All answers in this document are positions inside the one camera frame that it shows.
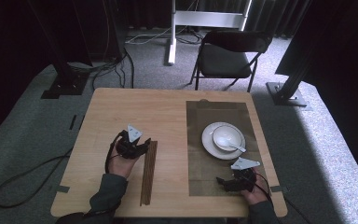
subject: wooden table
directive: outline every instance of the wooden table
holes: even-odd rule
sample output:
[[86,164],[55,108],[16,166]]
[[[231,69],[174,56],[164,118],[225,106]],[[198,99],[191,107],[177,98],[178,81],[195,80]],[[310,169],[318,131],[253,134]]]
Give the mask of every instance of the wooden table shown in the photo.
[[[241,196],[190,197],[188,186],[186,101],[244,102],[248,106],[256,141],[271,186],[279,186],[269,149],[251,94],[233,91],[168,91],[98,89],[68,161],[51,214],[61,217],[90,210],[89,199],[98,191],[104,160],[116,135],[131,124],[158,141],[153,192],[150,205],[140,206],[144,157],[137,161],[117,217],[246,217]],[[281,192],[272,193],[278,217],[287,214]]]

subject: chopsticks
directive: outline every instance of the chopsticks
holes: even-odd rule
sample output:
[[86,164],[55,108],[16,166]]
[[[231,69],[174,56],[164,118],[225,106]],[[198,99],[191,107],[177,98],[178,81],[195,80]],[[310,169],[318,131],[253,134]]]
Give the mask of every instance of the chopsticks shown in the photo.
[[153,175],[156,164],[157,141],[151,141],[145,154],[144,177],[142,179],[141,203],[150,205],[153,186]]

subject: chair backrest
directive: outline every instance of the chair backrest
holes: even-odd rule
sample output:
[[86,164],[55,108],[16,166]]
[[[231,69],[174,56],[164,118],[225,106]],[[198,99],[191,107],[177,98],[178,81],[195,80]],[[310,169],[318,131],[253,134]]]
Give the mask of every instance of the chair backrest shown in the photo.
[[272,41],[272,36],[265,32],[246,31],[211,31],[203,39],[204,44],[216,45],[234,52],[265,53]]

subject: sleeve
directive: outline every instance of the sleeve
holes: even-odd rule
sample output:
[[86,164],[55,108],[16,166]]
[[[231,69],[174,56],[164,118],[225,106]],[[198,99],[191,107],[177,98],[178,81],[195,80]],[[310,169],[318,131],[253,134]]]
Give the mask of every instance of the sleeve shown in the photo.
[[249,206],[249,224],[277,224],[278,218],[269,201]]
[[116,209],[119,207],[121,198],[126,193],[127,180],[120,175],[104,174],[100,189],[89,199],[91,209],[86,214],[81,224],[104,224],[112,223]]

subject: black chair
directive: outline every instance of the black chair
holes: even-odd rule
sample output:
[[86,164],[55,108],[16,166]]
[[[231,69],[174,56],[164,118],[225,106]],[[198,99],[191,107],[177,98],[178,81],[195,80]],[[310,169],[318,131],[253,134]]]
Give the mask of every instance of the black chair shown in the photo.
[[[239,78],[251,77],[247,90],[249,92],[255,77],[257,59],[267,51],[271,40],[272,36],[265,32],[209,32],[202,39],[199,56],[188,84],[191,85],[195,77],[197,90],[200,78],[235,78],[229,85],[232,86]],[[245,52],[255,52],[254,58],[248,61]]]

